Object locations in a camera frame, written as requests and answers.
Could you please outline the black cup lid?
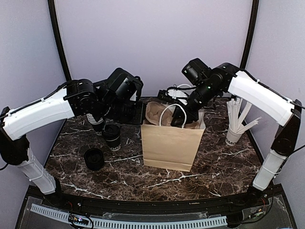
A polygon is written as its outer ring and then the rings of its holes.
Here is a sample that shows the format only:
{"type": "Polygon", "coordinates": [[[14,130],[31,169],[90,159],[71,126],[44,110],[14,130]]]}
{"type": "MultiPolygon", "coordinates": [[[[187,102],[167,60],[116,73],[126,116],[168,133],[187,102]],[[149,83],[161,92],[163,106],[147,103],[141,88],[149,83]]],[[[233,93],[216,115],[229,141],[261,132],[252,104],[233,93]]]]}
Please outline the black cup lid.
{"type": "Polygon", "coordinates": [[[108,124],[105,125],[102,130],[102,137],[105,140],[115,140],[120,136],[121,130],[117,125],[108,124]]]}

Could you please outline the brown paper bag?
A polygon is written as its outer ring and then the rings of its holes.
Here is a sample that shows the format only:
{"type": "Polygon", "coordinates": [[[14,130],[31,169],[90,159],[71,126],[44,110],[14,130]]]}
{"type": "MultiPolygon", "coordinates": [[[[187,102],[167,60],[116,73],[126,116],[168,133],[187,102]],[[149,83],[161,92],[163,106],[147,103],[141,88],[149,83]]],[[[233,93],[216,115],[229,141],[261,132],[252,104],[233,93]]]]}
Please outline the brown paper bag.
{"type": "MultiPolygon", "coordinates": [[[[192,168],[205,129],[141,125],[144,165],[189,172],[192,168]]],[[[204,110],[199,111],[199,119],[204,110]]]]}

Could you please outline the black paper coffee cup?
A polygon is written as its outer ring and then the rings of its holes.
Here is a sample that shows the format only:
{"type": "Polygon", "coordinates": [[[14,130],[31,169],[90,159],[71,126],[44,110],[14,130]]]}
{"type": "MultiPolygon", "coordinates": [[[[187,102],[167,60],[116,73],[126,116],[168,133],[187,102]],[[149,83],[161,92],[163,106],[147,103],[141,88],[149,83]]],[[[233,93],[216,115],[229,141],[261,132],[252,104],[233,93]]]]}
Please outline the black paper coffee cup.
{"type": "Polygon", "coordinates": [[[114,139],[105,139],[105,142],[111,151],[118,151],[121,148],[121,137],[118,136],[114,139]]]}

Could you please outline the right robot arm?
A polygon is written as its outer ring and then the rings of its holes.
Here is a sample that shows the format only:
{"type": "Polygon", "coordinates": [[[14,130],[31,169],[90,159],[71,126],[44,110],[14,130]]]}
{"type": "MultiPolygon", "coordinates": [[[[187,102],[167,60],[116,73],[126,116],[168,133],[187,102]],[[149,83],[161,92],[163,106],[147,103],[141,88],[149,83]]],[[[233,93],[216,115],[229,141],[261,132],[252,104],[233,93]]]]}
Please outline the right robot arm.
{"type": "Polygon", "coordinates": [[[172,126],[182,127],[198,120],[198,111],[217,95],[231,93],[245,99],[271,116],[279,125],[269,154],[255,176],[254,187],[243,197],[243,203],[253,207],[262,198],[262,193],[295,152],[301,125],[302,104],[280,95],[255,79],[247,70],[230,63],[223,63],[213,69],[199,58],[188,62],[182,69],[184,76],[196,88],[173,113],[172,126]]]}

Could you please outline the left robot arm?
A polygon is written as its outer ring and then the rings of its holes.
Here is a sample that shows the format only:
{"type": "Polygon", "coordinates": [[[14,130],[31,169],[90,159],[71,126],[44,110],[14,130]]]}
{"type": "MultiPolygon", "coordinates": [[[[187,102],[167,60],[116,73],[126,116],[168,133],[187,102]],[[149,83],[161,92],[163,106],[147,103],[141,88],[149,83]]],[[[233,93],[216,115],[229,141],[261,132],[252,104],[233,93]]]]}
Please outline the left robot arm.
{"type": "Polygon", "coordinates": [[[0,155],[18,167],[57,208],[67,204],[58,179],[50,175],[33,154],[26,134],[57,122],[91,114],[95,121],[140,125],[146,105],[140,101],[143,82],[122,68],[105,80],[67,81],[41,99],[17,109],[5,107],[0,114],[0,155]]]}

